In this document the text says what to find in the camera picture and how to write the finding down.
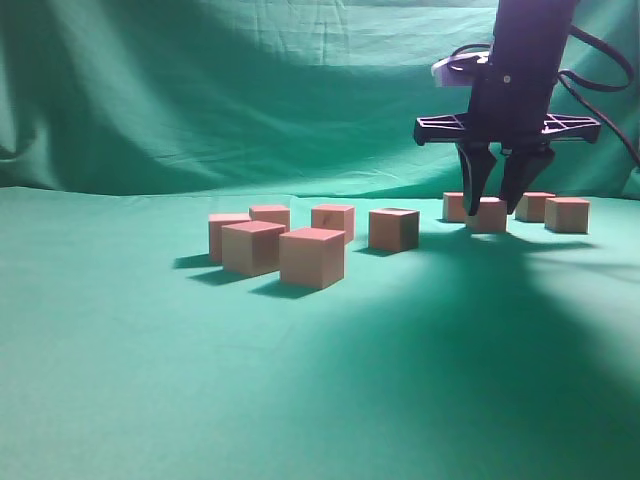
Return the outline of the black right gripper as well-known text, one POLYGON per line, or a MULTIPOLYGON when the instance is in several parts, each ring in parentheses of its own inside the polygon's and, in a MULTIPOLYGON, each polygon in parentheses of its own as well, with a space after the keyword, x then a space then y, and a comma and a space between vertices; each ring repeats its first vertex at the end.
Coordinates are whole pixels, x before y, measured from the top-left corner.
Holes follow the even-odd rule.
POLYGON ((512 214, 534 180, 551 165, 551 141, 597 141, 601 122, 588 116, 551 114, 555 81, 541 83, 513 72, 502 72, 488 60, 471 88, 463 113, 415 120, 416 144, 457 143, 462 171, 463 205, 476 215, 486 182, 497 159, 488 143, 513 148, 506 156, 499 198, 512 214))

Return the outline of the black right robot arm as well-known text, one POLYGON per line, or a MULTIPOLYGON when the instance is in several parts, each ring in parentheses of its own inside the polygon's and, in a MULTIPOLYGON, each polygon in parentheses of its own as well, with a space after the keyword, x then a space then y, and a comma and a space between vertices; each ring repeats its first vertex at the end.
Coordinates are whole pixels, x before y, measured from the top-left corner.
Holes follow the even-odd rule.
POLYGON ((500 2, 488 55, 471 69, 467 111, 416 119, 418 145, 455 144, 467 215, 477 214, 496 164, 491 144, 499 144, 506 157, 499 198, 513 212, 553 162, 552 142, 597 141, 597 120, 549 112, 576 6, 574 1, 500 2))

